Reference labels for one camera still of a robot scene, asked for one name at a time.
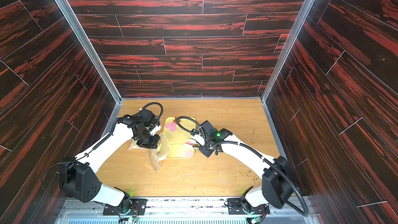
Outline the clear resealable bag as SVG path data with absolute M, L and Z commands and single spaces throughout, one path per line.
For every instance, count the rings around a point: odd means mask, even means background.
M 139 149 L 139 150 L 142 150 L 142 151 L 144 151 L 144 152 L 147 150 L 146 148 L 143 148 L 143 147 L 138 146 L 136 140 L 131 139 L 130 142 L 131 142 L 131 144 L 130 144 L 128 150 L 136 150 L 136 149 Z
M 156 149 L 151 149 L 150 161 L 155 172 L 160 169 L 161 161 L 166 159 L 171 150 L 170 143 L 163 133 L 160 134 L 160 140 Z

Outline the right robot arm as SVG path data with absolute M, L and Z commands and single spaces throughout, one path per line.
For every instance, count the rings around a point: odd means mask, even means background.
M 250 187 L 240 197 L 240 208 L 247 214 L 254 214 L 257 207 L 271 205 L 277 209 L 290 206 L 300 215 L 307 217 L 309 209 L 293 179 L 291 165 L 286 158 L 265 155 L 241 141 L 231 131 L 217 130 L 209 121 L 199 124 L 196 120 L 181 116 L 176 124 L 191 134 L 199 144 L 199 151 L 207 158 L 223 152 L 249 167 L 261 179 L 261 186 Z

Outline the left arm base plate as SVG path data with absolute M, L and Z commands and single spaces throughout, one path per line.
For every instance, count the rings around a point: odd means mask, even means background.
M 145 214 L 147 199 L 130 198 L 125 199 L 118 206 L 105 205 L 104 216 L 142 216 Z

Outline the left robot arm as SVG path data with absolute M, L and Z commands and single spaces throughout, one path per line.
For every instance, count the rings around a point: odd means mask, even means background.
M 66 157 L 60 165 L 60 189 L 83 203 L 97 202 L 113 206 L 122 213 L 132 208 L 130 194 L 102 183 L 96 172 L 125 142 L 136 141 L 140 148 L 157 149 L 161 113 L 154 114 L 145 105 L 138 113 L 118 117 L 110 131 L 75 157 Z

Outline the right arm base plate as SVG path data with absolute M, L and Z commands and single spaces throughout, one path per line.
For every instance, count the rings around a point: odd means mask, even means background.
M 267 204 L 253 207 L 243 198 L 228 198 L 224 205 L 228 208 L 230 215 L 267 215 L 270 213 Z

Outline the metal tongs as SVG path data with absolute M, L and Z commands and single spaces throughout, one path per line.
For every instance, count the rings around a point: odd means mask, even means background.
M 192 147 L 194 148 L 194 149 L 199 149 L 199 147 L 201 146 L 200 144 L 198 144 L 198 143 L 192 143 L 193 145 L 192 145 Z

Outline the yellow tray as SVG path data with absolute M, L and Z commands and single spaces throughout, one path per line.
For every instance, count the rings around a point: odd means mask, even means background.
M 192 146 L 186 145 L 186 142 L 191 139 L 191 134 L 181 129 L 177 125 L 176 119 L 176 117 L 167 117 L 164 122 L 162 133 L 168 139 L 171 146 L 171 150 L 166 158 L 187 159 L 186 151 L 192 150 L 195 152 L 195 149 Z M 165 125 L 168 123 L 170 123 L 172 126 L 175 125 L 177 130 L 175 132 L 171 132 L 170 129 L 167 129 Z

